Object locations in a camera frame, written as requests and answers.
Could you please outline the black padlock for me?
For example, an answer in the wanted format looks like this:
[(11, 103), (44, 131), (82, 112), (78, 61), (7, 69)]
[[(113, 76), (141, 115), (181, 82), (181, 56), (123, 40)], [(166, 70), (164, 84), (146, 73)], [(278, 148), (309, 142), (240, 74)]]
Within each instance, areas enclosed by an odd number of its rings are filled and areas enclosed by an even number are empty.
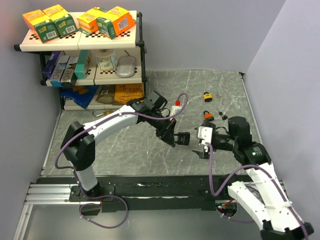
[(188, 146), (190, 144), (190, 132), (178, 132), (174, 134), (175, 143), (177, 145)]

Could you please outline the orange padlock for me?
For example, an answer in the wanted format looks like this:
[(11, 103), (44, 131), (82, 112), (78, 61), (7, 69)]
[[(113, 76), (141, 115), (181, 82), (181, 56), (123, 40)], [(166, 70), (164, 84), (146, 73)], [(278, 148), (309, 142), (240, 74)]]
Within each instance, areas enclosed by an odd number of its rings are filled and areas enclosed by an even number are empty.
[(206, 121), (213, 121), (215, 119), (214, 116), (207, 110), (203, 112), (203, 117)]

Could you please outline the yellow padlock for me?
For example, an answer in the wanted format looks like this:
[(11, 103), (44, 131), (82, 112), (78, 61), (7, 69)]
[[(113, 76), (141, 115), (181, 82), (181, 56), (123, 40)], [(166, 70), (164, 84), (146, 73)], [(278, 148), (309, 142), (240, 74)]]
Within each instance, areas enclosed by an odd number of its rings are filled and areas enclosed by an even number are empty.
[(206, 92), (203, 93), (203, 99), (204, 99), (204, 101), (206, 103), (208, 103), (208, 102), (211, 102), (213, 100), (213, 96), (212, 96), (211, 93), (206, 91)]

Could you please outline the brass padlock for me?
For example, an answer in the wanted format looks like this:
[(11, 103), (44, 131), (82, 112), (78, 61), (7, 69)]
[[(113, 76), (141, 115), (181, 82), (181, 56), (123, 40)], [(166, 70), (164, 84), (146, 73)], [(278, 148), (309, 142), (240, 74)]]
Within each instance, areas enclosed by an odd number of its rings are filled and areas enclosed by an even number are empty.
[(112, 109), (95, 109), (95, 110), (93, 110), (92, 115), (95, 118), (99, 118), (99, 117), (104, 117), (104, 116), (110, 115), (113, 112), (114, 111)]

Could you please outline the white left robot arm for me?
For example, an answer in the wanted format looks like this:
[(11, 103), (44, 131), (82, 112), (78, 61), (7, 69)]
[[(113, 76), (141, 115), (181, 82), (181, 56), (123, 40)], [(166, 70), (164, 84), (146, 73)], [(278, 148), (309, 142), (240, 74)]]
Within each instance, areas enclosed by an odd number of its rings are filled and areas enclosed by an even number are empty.
[(160, 111), (167, 104), (166, 98), (153, 91), (146, 98), (129, 101), (120, 109), (98, 120), (80, 124), (73, 122), (63, 139), (60, 152), (71, 162), (77, 180), (82, 186), (81, 195), (93, 201), (102, 192), (93, 170), (96, 146), (112, 134), (140, 122), (155, 128), (155, 135), (171, 147), (175, 146), (176, 120), (164, 117)]

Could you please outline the orange honey dijon bag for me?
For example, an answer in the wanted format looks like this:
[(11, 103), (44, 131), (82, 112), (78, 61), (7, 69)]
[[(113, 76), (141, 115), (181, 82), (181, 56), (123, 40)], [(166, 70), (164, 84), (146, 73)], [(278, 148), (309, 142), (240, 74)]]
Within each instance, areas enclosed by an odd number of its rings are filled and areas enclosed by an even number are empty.
[(144, 84), (116, 84), (114, 101), (119, 104), (126, 104), (130, 100), (138, 99), (144, 96)]

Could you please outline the olive brown snack bag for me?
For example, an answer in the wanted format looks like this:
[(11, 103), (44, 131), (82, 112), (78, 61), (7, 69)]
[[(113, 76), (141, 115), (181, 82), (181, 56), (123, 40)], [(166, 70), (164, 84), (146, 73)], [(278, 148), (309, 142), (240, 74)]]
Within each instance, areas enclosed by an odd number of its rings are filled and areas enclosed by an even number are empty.
[(95, 101), (105, 105), (112, 105), (114, 103), (115, 90), (115, 85), (102, 85)]

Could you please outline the silver mesh pouch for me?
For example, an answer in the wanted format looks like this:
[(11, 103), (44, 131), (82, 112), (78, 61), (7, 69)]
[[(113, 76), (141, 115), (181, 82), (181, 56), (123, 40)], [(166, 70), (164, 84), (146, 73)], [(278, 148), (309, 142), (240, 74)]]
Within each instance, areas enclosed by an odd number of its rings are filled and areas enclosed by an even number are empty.
[(124, 50), (124, 56), (121, 56), (117, 62), (116, 75), (120, 78), (130, 78), (135, 74), (137, 59)]

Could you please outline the beige three-tier shelf rack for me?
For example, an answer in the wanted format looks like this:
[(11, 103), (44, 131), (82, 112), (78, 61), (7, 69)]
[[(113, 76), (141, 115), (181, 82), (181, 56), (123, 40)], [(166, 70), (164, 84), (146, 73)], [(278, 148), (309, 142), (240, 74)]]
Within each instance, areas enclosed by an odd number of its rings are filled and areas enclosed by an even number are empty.
[(143, 40), (143, 15), (136, 10), (130, 11), (135, 26), (131, 27), (120, 36), (109, 39), (99, 32), (85, 35), (81, 31), (66, 37), (59, 37), (48, 43), (42, 43), (38, 37), (29, 30), (20, 44), (14, 45), (17, 52), (38, 54), (40, 57), (40, 68), (46, 65), (46, 56), (53, 51), (63, 51), (69, 56), (78, 56), (82, 50), (114, 49), (118, 58), (129, 53), (136, 58), (135, 73), (132, 77), (121, 78), (114, 72), (99, 70), (95, 61), (89, 63), (88, 74), (85, 79), (78, 79), (76, 86), (93, 85), (118, 85), (118, 84), (139, 84), (147, 86), (146, 65), (145, 65), (145, 42)]

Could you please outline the paper towel roll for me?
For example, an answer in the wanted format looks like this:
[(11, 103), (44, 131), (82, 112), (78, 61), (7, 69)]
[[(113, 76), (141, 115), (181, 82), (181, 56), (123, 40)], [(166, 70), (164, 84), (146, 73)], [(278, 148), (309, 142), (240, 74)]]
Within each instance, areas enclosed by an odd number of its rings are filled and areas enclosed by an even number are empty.
[(108, 72), (116, 69), (118, 62), (114, 49), (97, 49), (94, 54), (101, 71)]

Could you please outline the grey black box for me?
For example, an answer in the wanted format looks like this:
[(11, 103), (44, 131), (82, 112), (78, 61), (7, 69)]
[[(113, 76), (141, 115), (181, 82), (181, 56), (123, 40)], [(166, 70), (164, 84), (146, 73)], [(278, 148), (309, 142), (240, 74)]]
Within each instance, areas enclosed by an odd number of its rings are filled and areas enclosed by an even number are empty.
[(66, 68), (60, 79), (60, 83), (63, 88), (73, 88), (75, 86), (77, 81), (77, 77), (75, 75), (75, 68), (76, 68), (78, 59), (79, 59), (78, 56), (69, 57)]

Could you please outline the orange green sponge box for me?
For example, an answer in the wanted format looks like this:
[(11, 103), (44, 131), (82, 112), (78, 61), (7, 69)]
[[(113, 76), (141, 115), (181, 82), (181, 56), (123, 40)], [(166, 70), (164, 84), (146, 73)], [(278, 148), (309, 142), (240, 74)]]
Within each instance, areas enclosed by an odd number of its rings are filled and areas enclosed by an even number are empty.
[(27, 27), (41, 40), (47, 43), (60, 37), (55, 23), (40, 9), (22, 15)]
[(102, 35), (114, 39), (135, 26), (136, 22), (127, 9), (116, 6), (108, 11), (104, 11), (96, 19), (96, 24)]
[(55, 24), (60, 37), (64, 38), (78, 31), (74, 18), (60, 4), (48, 7), (43, 11)]

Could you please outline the yellow orange sponge pack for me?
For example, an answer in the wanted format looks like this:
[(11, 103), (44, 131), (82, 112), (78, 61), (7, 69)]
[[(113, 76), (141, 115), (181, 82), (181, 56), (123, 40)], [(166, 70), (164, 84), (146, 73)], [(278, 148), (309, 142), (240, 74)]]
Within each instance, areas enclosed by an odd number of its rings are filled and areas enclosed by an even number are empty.
[(79, 30), (85, 35), (90, 35), (98, 30), (97, 18), (103, 17), (107, 10), (101, 7), (93, 7), (84, 13), (81, 13), (76, 19), (79, 24)]

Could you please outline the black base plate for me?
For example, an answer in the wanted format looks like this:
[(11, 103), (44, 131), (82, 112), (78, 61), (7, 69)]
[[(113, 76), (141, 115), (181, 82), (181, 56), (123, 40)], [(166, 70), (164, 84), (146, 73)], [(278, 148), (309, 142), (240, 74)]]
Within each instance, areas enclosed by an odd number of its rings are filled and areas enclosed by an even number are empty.
[(104, 213), (126, 209), (214, 211), (216, 203), (230, 200), (226, 187), (216, 197), (211, 194), (208, 175), (113, 175), (99, 176), (97, 180), (100, 195), (112, 194), (126, 202), (112, 198), (98, 200)]

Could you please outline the aluminium rail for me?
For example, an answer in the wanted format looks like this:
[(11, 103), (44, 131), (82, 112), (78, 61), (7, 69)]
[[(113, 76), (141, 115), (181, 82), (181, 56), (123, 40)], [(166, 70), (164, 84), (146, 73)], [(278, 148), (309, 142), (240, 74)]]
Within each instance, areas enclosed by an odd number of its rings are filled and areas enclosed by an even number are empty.
[[(129, 200), (213, 200), (209, 187), (192, 183), (107, 183), (101, 184), (102, 196), (113, 195)], [(99, 203), (84, 196), (76, 184), (31, 184), (26, 204)]]

